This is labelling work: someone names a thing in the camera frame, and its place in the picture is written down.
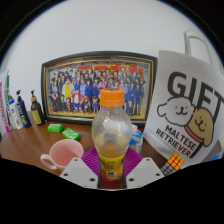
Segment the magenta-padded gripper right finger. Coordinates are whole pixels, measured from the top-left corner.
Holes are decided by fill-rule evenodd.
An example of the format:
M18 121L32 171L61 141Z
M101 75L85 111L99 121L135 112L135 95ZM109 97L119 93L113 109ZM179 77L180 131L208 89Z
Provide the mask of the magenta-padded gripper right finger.
M152 158L143 158L129 148L124 157L124 183L126 188L140 188L163 178L164 175Z

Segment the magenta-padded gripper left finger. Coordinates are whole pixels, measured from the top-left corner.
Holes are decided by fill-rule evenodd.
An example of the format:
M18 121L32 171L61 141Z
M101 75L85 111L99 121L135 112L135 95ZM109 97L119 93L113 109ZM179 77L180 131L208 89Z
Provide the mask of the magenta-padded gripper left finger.
M84 188L97 188L99 172L99 156L92 148L81 158L73 158L60 177Z

